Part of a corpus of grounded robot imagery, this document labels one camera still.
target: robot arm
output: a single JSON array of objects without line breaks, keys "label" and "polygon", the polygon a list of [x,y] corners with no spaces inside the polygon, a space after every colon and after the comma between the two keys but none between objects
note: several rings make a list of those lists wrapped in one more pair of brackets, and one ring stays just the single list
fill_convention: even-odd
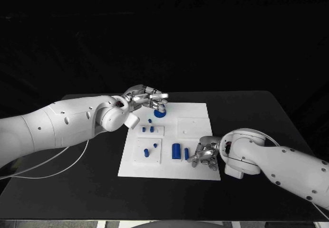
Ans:
[{"label": "robot arm", "polygon": [[328,162],[290,147],[266,147],[266,138],[267,135],[256,130],[238,129],[205,150],[211,150],[214,156],[220,153],[228,175],[241,179],[244,173],[254,175],[263,171],[276,185],[329,209]]},{"label": "robot arm", "polygon": [[165,112],[168,94],[137,85],[123,96],[97,96],[54,102],[38,111],[0,119],[0,167],[19,157],[62,148],[116,131],[124,124],[134,128],[132,113],[142,105]]}]

